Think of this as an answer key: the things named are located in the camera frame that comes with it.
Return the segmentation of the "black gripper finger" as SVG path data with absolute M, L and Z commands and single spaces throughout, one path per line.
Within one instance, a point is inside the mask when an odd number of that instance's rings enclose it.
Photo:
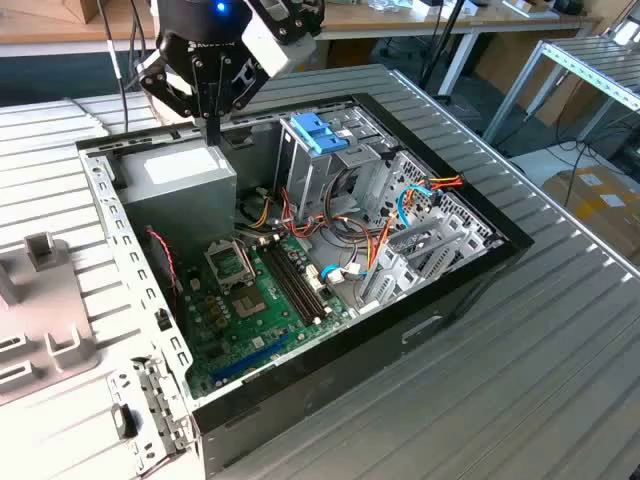
M 209 146 L 220 143 L 222 118 L 243 109 L 268 79 L 269 75 L 251 54 L 220 56 L 210 93 Z
M 213 145 L 210 115 L 207 110 L 202 110 L 198 93 L 185 93 L 169 82 L 166 61 L 159 52 L 153 52 L 138 65 L 138 82 L 148 94 L 160 100 L 174 113 L 184 118 L 192 117 L 205 143 Z

